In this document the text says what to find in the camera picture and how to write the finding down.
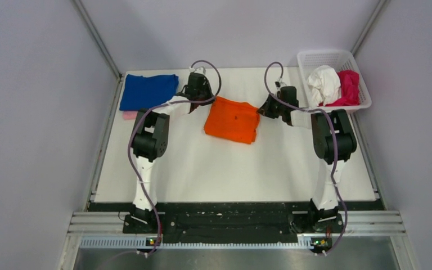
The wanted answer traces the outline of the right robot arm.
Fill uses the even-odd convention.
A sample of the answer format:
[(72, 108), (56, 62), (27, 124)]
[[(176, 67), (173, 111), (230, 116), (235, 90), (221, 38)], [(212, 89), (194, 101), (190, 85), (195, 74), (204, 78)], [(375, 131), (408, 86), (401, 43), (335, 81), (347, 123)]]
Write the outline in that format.
[(344, 166), (357, 149), (353, 128), (345, 110), (326, 112), (300, 108), (294, 86), (276, 83), (276, 89), (257, 113), (271, 119), (281, 118), (291, 127), (311, 130), (319, 170), (305, 227), (322, 232), (340, 216), (338, 183)]

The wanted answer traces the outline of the orange t shirt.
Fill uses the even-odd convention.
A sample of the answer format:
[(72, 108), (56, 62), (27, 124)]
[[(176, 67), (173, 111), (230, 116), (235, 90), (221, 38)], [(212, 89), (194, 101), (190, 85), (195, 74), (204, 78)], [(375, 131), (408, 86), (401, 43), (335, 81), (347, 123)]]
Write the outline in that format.
[(260, 115), (247, 102), (217, 97), (204, 125), (207, 135), (233, 142), (252, 144), (257, 137)]

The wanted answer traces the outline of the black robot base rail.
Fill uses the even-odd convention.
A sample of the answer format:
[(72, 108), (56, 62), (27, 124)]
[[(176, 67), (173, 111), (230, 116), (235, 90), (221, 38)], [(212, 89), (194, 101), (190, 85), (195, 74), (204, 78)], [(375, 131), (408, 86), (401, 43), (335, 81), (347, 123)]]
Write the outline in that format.
[(237, 247), (297, 244), (304, 233), (314, 233), (309, 247), (332, 245), (330, 237), (345, 225), (344, 209), (335, 219), (316, 222), (316, 210), (306, 202), (219, 202), (157, 204), (158, 216), (130, 203), (90, 202), (88, 212), (118, 212), (126, 235), (146, 235), (141, 251), (169, 247)]

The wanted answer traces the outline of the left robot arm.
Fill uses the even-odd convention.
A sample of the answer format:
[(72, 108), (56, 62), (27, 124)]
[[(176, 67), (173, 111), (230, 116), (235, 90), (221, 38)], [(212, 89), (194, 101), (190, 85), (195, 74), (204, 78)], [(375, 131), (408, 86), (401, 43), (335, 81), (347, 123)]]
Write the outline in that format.
[[(199, 106), (210, 105), (215, 101), (215, 94), (205, 73), (195, 70), (189, 73), (181, 91), (177, 90), (179, 77), (176, 75), (137, 76), (135, 79), (143, 95), (135, 97), (133, 107), (128, 106), (131, 96), (125, 94), (122, 99), (124, 111), (136, 112), (127, 146), (128, 159), (137, 178), (130, 217), (136, 219), (143, 232), (162, 233), (153, 180), (156, 160), (168, 148), (171, 122)], [(144, 95), (150, 91), (163, 96), (146, 98)]]

